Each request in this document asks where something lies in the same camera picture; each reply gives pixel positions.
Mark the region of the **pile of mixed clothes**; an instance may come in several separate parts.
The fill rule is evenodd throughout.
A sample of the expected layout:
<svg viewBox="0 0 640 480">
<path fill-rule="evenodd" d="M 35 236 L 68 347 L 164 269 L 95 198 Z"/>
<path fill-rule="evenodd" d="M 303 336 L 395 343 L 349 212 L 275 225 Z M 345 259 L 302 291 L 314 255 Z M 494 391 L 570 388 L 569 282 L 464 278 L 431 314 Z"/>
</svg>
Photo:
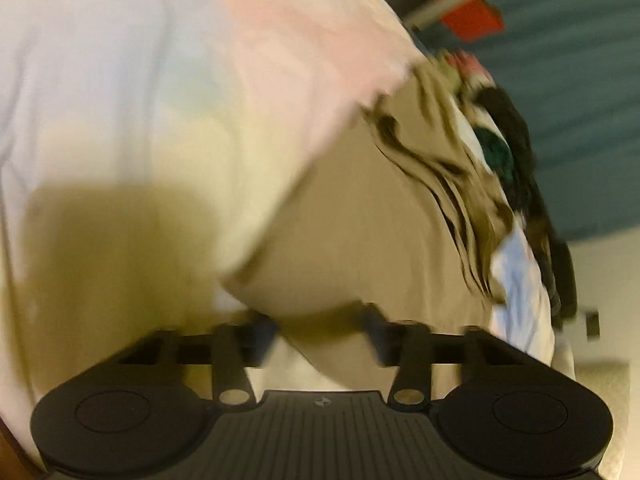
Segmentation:
<svg viewBox="0 0 640 480">
<path fill-rule="evenodd" d="M 529 247 L 550 299 L 551 324 L 560 330 L 577 314 L 577 286 L 567 242 L 552 226 L 536 180 L 537 159 L 525 119 L 510 96 L 468 52 L 442 51 L 437 66 L 470 123 L 490 170 L 523 221 Z"/>
</svg>

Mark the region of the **pastel tie-dye duvet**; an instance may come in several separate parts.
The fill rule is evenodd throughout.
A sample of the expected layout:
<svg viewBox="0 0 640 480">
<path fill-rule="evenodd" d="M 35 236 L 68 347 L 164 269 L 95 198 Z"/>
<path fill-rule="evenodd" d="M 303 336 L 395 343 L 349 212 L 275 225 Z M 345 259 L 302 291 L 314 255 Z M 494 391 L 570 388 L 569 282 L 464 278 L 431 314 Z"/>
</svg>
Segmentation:
<svg viewBox="0 0 640 480">
<path fill-rule="evenodd" d="M 422 53 L 384 0 L 1 0 L 1 421 L 146 333 L 256 312 L 226 281 L 303 176 Z M 491 333 L 544 364 L 513 214 Z"/>
</svg>

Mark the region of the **blue curtain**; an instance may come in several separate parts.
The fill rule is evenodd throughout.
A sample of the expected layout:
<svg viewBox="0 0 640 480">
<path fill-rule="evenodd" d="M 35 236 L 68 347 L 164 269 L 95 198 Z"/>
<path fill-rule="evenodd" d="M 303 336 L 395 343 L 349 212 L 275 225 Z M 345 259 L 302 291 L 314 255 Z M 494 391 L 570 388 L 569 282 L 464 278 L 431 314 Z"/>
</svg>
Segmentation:
<svg viewBox="0 0 640 480">
<path fill-rule="evenodd" d="M 487 0 L 471 51 L 529 126 L 551 221 L 579 242 L 639 223 L 639 0 Z"/>
</svg>

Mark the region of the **red fabric basket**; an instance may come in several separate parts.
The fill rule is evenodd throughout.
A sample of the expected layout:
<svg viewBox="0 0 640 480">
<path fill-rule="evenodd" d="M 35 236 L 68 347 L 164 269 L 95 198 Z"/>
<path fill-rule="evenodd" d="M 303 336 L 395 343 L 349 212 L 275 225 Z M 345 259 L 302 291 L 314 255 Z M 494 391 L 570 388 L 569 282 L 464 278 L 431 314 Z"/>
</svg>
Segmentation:
<svg viewBox="0 0 640 480">
<path fill-rule="evenodd" d="M 439 18 L 450 32 L 468 44 L 506 29 L 501 11 L 486 0 L 470 0 Z"/>
</svg>

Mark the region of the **tan brown garment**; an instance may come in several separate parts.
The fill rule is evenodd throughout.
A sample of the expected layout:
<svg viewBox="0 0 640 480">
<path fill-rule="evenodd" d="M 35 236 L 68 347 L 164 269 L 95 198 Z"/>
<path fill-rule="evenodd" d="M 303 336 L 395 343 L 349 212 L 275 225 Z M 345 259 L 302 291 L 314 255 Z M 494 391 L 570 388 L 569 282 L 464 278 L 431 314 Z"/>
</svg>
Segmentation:
<svg viewBox="0 0 640 480">
<path fill-rule="evenodd" d="M 257 390 L 386 390 L 358 325 L 360 304 L 445 334 L 487 326 L 503 300 L 491 258 L 513 214 L 498 179 L 463 144 L 432 58 L 358 113 L 226 281 L 280 336 Z"/>
</svg>

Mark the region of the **black wall outlet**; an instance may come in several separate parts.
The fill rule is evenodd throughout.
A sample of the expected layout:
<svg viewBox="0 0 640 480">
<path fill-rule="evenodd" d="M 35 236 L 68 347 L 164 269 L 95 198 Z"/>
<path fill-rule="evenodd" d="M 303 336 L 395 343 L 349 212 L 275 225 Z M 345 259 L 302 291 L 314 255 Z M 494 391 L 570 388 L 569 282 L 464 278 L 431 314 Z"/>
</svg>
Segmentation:
<svg viewBox="0 0 640 480">
<path fill-rule="evenodd" d="M 600 314 L 597 310 L 588 311 L 585 314 L 585 330 L 588 340 L 597 340 L 601 337 Z"/>
</svg>

